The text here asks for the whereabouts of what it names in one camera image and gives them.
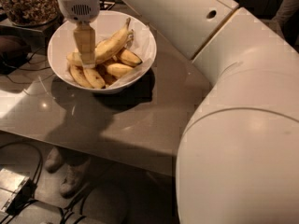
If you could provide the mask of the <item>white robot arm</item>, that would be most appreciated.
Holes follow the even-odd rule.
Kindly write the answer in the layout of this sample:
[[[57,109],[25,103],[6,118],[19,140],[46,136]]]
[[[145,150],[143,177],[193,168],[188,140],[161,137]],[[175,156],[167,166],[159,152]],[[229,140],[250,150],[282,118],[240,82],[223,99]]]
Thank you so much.
[[[210,81],[178,148],[180,224],[299,224],[299,54],[234,0],[122,0]]]

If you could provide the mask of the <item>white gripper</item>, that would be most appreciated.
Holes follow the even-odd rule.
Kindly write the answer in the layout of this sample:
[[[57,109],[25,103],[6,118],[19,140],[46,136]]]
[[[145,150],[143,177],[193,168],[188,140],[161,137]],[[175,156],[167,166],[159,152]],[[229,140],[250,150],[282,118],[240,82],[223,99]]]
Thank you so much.
[[[95,67],[95,31],[89,23],[100,12],[100,0],[57,0],[64,17],[77,22],[73,31],[76,46],[84,68]]]

